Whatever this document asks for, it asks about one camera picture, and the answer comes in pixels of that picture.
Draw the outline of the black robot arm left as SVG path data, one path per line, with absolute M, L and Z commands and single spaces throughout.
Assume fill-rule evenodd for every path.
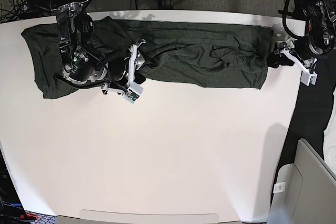
M 335 8 L 332 0 L 285 0 L 282 26 L 286 40 L 278 46 L 280 54 L 293 56 L 292 61 L 302 64 L 313 73 L 316 63 L 325 59 L 335 48 Z M 306 23 L 305 34 L 295 34 L 287 25 L 287 17 L 301 18 Z

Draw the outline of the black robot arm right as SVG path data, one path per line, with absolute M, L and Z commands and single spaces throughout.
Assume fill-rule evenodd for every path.
M 104 54 L 95 48 L 94 22 L 86 12 L 90 0 L 49 0 L 56 15 L 62 74 L 56 78 L 77 89 L 106 85 L 124 90 L 128 81 L 142 84 L 138 70 L 145 63 L 138 51 L 142 40 L 127 49 Z

